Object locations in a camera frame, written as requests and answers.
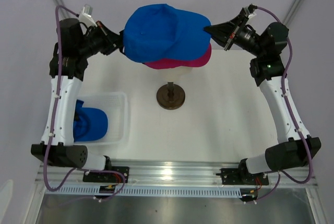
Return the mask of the blue baseball cap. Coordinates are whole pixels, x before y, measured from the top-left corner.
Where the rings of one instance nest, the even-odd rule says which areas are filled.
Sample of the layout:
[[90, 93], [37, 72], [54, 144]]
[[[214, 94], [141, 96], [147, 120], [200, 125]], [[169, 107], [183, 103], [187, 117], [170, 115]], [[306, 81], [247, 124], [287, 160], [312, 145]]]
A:
[[84, 101], [76, 100], [73, 121], [74, 142], [94, 142], [108, 131], [108, 117], [100, 109], [84, 107]]
[[137, 63], [195, 60], [207, 52], [210, 25], [206, 16], [168, 4], [139, 7], [123, 30], [124, 54]]

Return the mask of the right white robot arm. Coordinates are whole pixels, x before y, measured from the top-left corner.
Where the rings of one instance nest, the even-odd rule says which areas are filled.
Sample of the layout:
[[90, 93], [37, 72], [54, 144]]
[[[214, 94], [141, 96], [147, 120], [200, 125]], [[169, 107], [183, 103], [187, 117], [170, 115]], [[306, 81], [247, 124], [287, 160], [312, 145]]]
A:
[[[275, 19], [262, 34], [248, 24], [257, 9]], [[250, 184], [257, 175], [271, 172], [281, 172], [298, 184], [309, 182], [313, 175], [312, 159], [320, 150], [321, 141], [307, 130], [290, 93], [287, 77], [290, 65], [281, 60], [282, 51], [292, 47], [289, 29], [271, 11], [249, 5], [232, 20], [206, 26], [204, 31], [224, 50], [237, 45], [254, 56], [249, 70], [268, 103], [276, 127], [276, 145], [262, 155], [239, 162], [240, 182]]]

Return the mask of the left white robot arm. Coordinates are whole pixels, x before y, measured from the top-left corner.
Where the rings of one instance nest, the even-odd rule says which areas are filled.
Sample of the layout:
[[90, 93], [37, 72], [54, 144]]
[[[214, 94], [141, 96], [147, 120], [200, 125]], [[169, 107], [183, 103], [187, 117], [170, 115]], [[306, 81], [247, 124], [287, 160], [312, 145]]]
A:
[[109, 55], [122, 47], [122, 37], [97, 21], [82, 31], [77, 18], [59, 22], [60, 39], [54, 46], [50, 61], [51, 102], [46, 127], [40, 144], [31, 146], [31, 154], [45, 167], [68, 167], [95, 170], [100, 182], [108, 182], [113, 170], [106, 165], [108, 158], [94, 155], [85, 145], [75, 145], [73, 124], [78, 119], [76, 101], [88, 58], [102, 53]]

